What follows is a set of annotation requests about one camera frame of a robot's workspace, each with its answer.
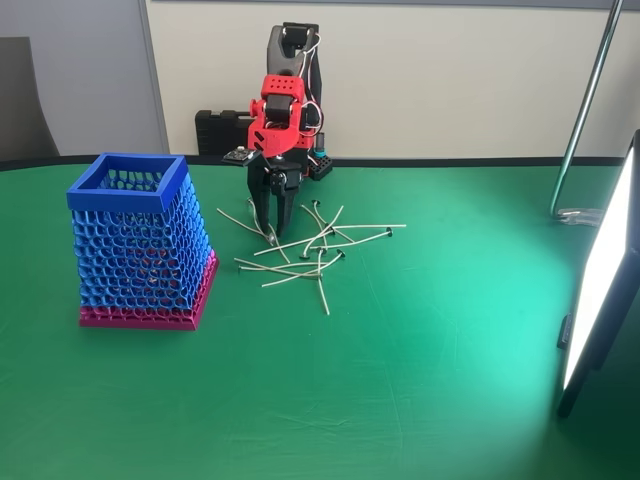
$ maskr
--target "pink basket base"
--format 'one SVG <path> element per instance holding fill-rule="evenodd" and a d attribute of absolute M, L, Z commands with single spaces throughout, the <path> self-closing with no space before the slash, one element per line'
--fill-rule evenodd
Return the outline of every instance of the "pink basket base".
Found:
<path fill-rule="evenodd" d="M 196 330 L 219 265 L 212 251 L 207 260 L 194 306 L 190 310 L 168 308 L 81 307 L 81 327 Z"/>

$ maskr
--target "cable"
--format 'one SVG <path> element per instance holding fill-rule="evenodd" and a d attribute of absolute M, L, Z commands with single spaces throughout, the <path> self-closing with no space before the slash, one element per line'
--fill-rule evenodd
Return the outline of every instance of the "cable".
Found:
<path fill-rule="evenodd" d="M 293 267 L 308 267 L 310 265 L 316 265 L 316 264 L 315 264 L 315 262 L 288 263 L 286 265 L 279 265 L 277 267 L 271 267 L 271 268 L 276 269 L 276 270 L 284 270 L 284 269 L 293 268 Z M 254 272 L 257 272 L 257 271 L 268 271 L 268 270 L 265 270 L 263 267 L 258 268 L 258 267 L 243 267 L 243 266 L 240 266 L 240 270 L 251 270 L 251 271 L 254 271 Z"/>
<path fill-rule="evenodd" d="M 320 271 L 324 270 L 325 268 L 329 268 L 331 265 L 333 265 L 334 263 L 336 263 L 338 260 L 340 260 L 341 258 L 344 258 L 344 256 L 345 256 L 345 255 L 344 255 L 344 252 L 340 251 L 340 254 L 339 254 L 339 255 L 337 255 L 333 260 L 331 260 L 330 262 L 327 262 L 327 263 L 323 264 L 323 265 L 320 267 Z M 271 287 L 272 285 L 279 285 L 279 284 L 281 284 L 281 283 L 285 283 L 285 282 L 288 282 L 288 281 L 290 281 L 290 280 L 295 280 L 296 278 L 299 278 L 299 277 L 314 277 L 314 276 L 318 275 L 318 268 L 317 268 L 318 264 L 317 264 L 317 263 L 313 263 L 313 265 L 315 265 L 315 266 L 316 266 L 316 268 L 314 268 L 313 270 L 309 270 L 309 271 L 304 272 L 304 273 L 299 273 L 299 274 L 296 274 L 296 275 L 291 276 L 291 277 L 289 277 L 289 278 L 284 278 L 284 279 L 282 279 L 282 280 L 278 280 L 277 282 L 265 283 L 265 284 L 264 284 L 264 285 L 262 285 L 262 286 L 263 286 L 263 287 Z"/>
<path fill-rule="evenodd" d="M 241 258 L 234 258 L 233 260 L 238 262 L 238 263 L 244 263 L 245 265 L 250 265 L 252 267 L 261 268 L 262 270 L 268 270 L 270 272 L 282 273 L 284 275 L 292 275 L 292 276 L 295 276 L 295 277 L 313 277 L 313 276 L 317 275 L 317 273 L 315 273 L 316 270 L 311 270 L 311 272 L 295 273 L 295 272 L 288 272 L 288 271 L 280 269 L 280 268 L 267 267 L 266 265 L 260 265 L 259 263 L 248 262 L 246 260 L 242 260 Z"/>
<path fill-rule="evenodd" d="M 316 235 L 315 237 L 313 237 L 311 239 L 311 241 L 309 241 L 309 243 L 307 243 L 307 246 L 304 247 L 304 251 L 302 252 L 302 258 L 306 259 L 309 256 L 307 255 L 307 252 L 309 251 L 309 247 L 313 244 L 313 242 L 315 242 L 318 238 L 320 238 L 323 234 L 326 235 L 325 232 L 331 230 L 331 227 L 333 226 L 334 223 L 336 223 L 336 221 L 338 220 L 338 217 L 340 216 L 340 214 L 342 213 L 342 209 L 344 208 L 344 205 L 342 205 L 340 207 L 340 210 L 338 210 L 338 213 L 336 213 L 336 216 L 333 217 L 333 220 L 331 221 L 331 223 L 329 223 L 326 227 L 324 227 L 324 230 L 322 230 L 318 235 Z"/>
<path fill-rule="evenodd" d="M 260 228 L 260 225 L 258 224 L 258 212 L 256 210 L 255 203 L 253 203 L 253 200 L 250 199 L 250 198 L 248 198 L 247 201 L 249 202 L 249 205 L 251 205 L 251 208 L 253 209 L 253 223 L 256 225 L 256 228 L 260 231 L 260 234 L 265 238 L 267 243 L 269 245 L 273 245 L 273 242 L 271 241 L 271 237 L 268 236 L 268 235 L 265 235 L 265 233 Z M 280 247 L 280 242 L 278 241 L 278 236 L 276 235 L 276 232 L 273 229 L 273 227 L 271 226 L 271 224 L 269 224 L 269 228 L 271 229 L 271 234 L 273 235 L 273 240 L 275 241 L 276 246 Z M 291 263 L 291 260 L 289 260 L 289 257 L 287 257 L 287 254 L 284 253 L 284 250 L 280 249 L 280 255 L 282 255 L 282 258 L 284 258 L 285 262 Z"/>
<path fill-rule="evenodd" d="M 358 240 L 357 242 L 343 243 L 342 245 L 329 245 L 326 248 L 353 247 L 354 245 L 359 245 L 361 243 L 368 242 L 370 240 L 375 240 L 376 238 L 380 238 L 380 237 L 384 237 L 384 236 L 390 237 L 391 234 L 392 234 L 391 229 L 389 229 L 388 232 L 379 233 L 377 235 L 374 235 L 373 237 L 363 238 L 362 240 Z M 317 250 L 318 248 L 325 248 L 325 247 L 311 247 L 311 250 Z"/>
<path fill-rule="evenodd" d="M 322 220 L 322 223 L 324 223 L 326 225 L 327 221 L 324 218 L 322 218 L 322 215 L 320 215 L 320 212 L 318 212 L 318 205 L 320 205 L 320 202 L 318 200 L 312 200 L 311 203 L 313 204 L 313 211 L 316 212 L 316 215 L 318 216 L 318 218 L 320 220 Z M 345 240 L 348 240 L 351 243 L 354 243 L 354 240 L 352 238 L 348 237 L 346 234 L 344 234 L 344 233 L 342 233 L 342 232 L 340 232 L 338 230 L 336 230 L 336 233 L 338 235 L 340 235 L 342 238 L 344 238 Z"/>
<path fill-rule="evenodd" d="M 308 62 L 309 65 L 307 68 L 307 85 L 309 87 L 309 95 L 311 96 L 311 99 L 305 102 L 302 105 L 302 107 L 304 108 L 307 105 L 313 105 L 315 107 L 315 109 L 318 111 L 318 124 L 309 126 L 309 128 L 315 129 L 315 131 L 311 135 L 300 132 L 300 135 L 303 137 L 315 137 L 320 132 L 320 130 L 324 125 L 324 114 L 322 113 L 322 108 L 320 108 L 320 105 L 318 105 L 316 98 L 313 95 L 313 91 L 311 90 L 311 65 L 316 55 L 316 50 L 320 45 L 320 42 L 322 42 L 322 37 L 320 36 L 320 34 L 316 33 L 316 35 L 318 37 L 318 42 L 309 50 L 302 52 L 303 54 L 302 67 L 300 68 L 300 73 L 298 74 L 298 76 L 302 78 L 302 76 L 304 75 L 304 69 L 307 66 L 307 57 L 309 57 L 309 62 Z"/>
<path fill-rule="evenodd" d="M 303 209 L 304 209 L 304 210 L 305 210 L 309 215 L 311 215 L 311 216 L 313 217 L 313 219 L 314 219 L 314 220 L 316 221 L 316 223 L 318 224 L 318 228 L 319 228 L 320 230 L 322 230 L 322 223 L 320 223 L 320 219 L 319 219 L 318 217 L 316 217 L 316 216 L 315 216 L 315 214 L 314 214 L 311 210 L 309 210 L 306 206 L 304 206 L 304 205 L 300 205 L 300 206 L 301 206 L 301 207 L 302 207 L 302 208 L 303 208 Z M 326 237 L 326 236 L 322 237 L 322 240 L 324 241 L 324 246 L 326 247 L 326 246 L 327 246 L 327 237 Z"/>
<path fill-rule="evenodd" d="M 235 218 L 233 218 L 231 215 L 229 215 L 229 214 L 227 214 L 227 213 L 224 213 L 224 212 L 223 212 L 222 210 L 220 210 L 219 208 L 216 208 L 216 210 L 218 211 L 218 213 L 219 213 L 220 215 L 223 215 L 223 216 L 227 217 L 227 218 L 228 218 L 229 220 L 231 220 L 232 222 L 237 223 L 237 224 L 238 224 L 238 225 L 240 225 L 241 227 L 246 228 L 247 230 L 249 230 L 250 232 L 257 233 L 258 235 L 262 235 L 262 236 L 264 236 L 264 234 L 263 234 L 262 232 L 259 232 L 258 230 L 255 230 L 255 229 L 253 229 L 253 228 L 251 228 L 251 227 L 248 227 L 248 226 L 247 226 L 247 225 L 245 225 L 244 223 L 242 223 L 242 222 L 240 222 L 240 221 L 236 220 Z"/>
<path fill-rule="evenodd" d="M 335 229 L 345 228 L 406 228 L 406 225 L 336 225 Z"/>
<path fill-rule="evenodd" d="M 318 48 L 318 45 L 320 45 L 320 42 L 322 42 L 322 37 L 320 36 L 320 34 L 316 32 L 316 36 L 318 37 L 317 43 L 313 47 L 311 47 L 309 50 L 302 52 L 302 55 L 303 55 L 302 68 L 300 68 L 300 73 L 298 74 L 300 78 L 302 78 L 302 75 L 304 75 L 304 67 L 307 63 L 307 55 L 314 53 L 316 48 Z"/>
<path fill-rule="evenodd" d="M 278 241 L 278 236 L 276 235 L 275 230 L 273 229 L 273 227 L 271 225 L 269 225 L 269 228 L 271 229 L 271 233 L 273 234 L 273 238 L 276 241 L 276 246 L 278 247 L 280 255 L 282 255 L 282 258 L 284 258 L 285 262 L 291 263 L 291 260 L 289 260 L 289 257 L 287 257 L 287 254 L 284 253 L 284 250 L 282 250 L 282 248 L 280 248 L 280 242 Z"/>
<path fill-rule="evenodd" d="M 329 235 L 330 233 L 331 232 L 327 231 L 327 232 L 324 232 L 321 236 Z M 320 236 L 313 237 L 313 238 L 305 238 L 304 240 L 298 240 L 297 242 L 288 243 L 286 245 L 280 245 L 280 248 L 295 247 L 296 245 L 301 245 L 303 243 L 307 243 L 309 240 L 316 240 L 317 238 L 320 238 Z M 259 252 L 254 253 L 253 256 L 257 257 L 258 255 L 264 255 L 265 253 L 274 252 L 276 250 L 278 250 L 278 247 L 268 248 L 266 250 L 261 250 Z"/>
<path fill-rule="evenodd" d="M 327 305 L 327 297 L 324 296 L 324 288 L 322 286 L 322 275 L 321 275 L 321 269 L 322 267 L 320 266 L 320 259 L 322 258 L 322 254 L 326 252 L 326 250 L 324 248 L 321 248 L 320 250 L 318 250 L 318 286 L 320 287 L 320 296 L 322 296 L 322 303 L 324 304 L 324 311 L 327 312 L 327 315 L 330 315 L 329 312 L 329 305 Z"/>

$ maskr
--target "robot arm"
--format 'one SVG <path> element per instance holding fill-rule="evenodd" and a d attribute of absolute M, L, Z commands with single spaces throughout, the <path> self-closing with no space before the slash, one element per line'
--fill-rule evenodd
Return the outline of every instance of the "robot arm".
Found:
<path fill-rule="evenodd" d="M 263 232 L 269 227 L 269 196 L 277 197 L 278 236 L 289 224 L 302 179 L 320 180 L 332 168 L 320 132 L 319 42 L 317 25 L 285 23 L 273 27 L 261 98 L 252 100 L 249 107 L 255 120 L 249 126 L 248 150 L 234 150 L 225 156 L 228 163 L 248 166 L 247 186 Z"/>

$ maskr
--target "metal pole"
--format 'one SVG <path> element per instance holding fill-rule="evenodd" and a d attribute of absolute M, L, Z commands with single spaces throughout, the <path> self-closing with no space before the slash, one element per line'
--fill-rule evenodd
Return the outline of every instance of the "metal pole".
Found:
<path fill-rule="evenodd" d="M 578 112 L 578 118 L 576 118 L 576 123 L 573 126 L 569 145 L 567 145 L 567 150 L 564 154 L 564 158 L 562 159 L 562 165 L 560 167 L 560 172 L 558 173 L 556 185 L 553 188 L 551 206 L 549 207 L 549 213 L 553 218 L 558 218 L 556 212 L 558 198 L 560 197 L 562 187 L 564 186 L 567 170 L 569 170 L 569 167 L 571 166 L 573 155 L 575 154 L 576 147 L 578 146 L 578 141 L 580 140 L 582 128 L 584 127 L 584 122 L 587 119 L 587 114 L 589 113 L 593 96 L 596 93 L 596 87 L 598 86 L 598 80 L 600 80 L 602 67 L 604 66 L 604 61 L 607 59 L 607 52 L 609 51 L 609 46 L 613 39 L 613 33 L 615 32 L 616 24 L 618 23 L 618 17 L 620 17 L 620 11 L 622 10 L 622 2 L 623 0 L 614 0 L 611 10 L 609 11 L 609 19 L 607 20 L 607 25 L 604 27 L 604 34 L 602 35 L 602 41 L 600 42 L 596 61 L 593 64 L 593 70 L 591 70 L 591 77 L 589 77 L 587 90 L 584 92 L 584 98 L 582 99 L 582 105 Z"/>

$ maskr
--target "green table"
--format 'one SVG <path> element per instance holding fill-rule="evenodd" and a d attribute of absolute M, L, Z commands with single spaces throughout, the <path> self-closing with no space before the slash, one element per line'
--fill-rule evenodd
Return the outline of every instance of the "green table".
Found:
<path fill-rule="evenodd" d="M 78 328 L 64 194 L 84 168 L 0 173 L 0 479 L 638 478 L 637 322 L 555 418 L 595 233 L 546 217 L 557 169 L 308 182 L 298 201 L 340 223 L 408 224 L 326 272 L 326 316 L 317 283 L 238 272 L 265 243 L 216 207 L 250 222 L 244 172 L 192 166 L 221 266 L 199 330 L 166 332 Z M 574 168 L 563 205 L 602 206 L 616 173 Z M 297 210 L 283 241 L 316 232 Z"/>

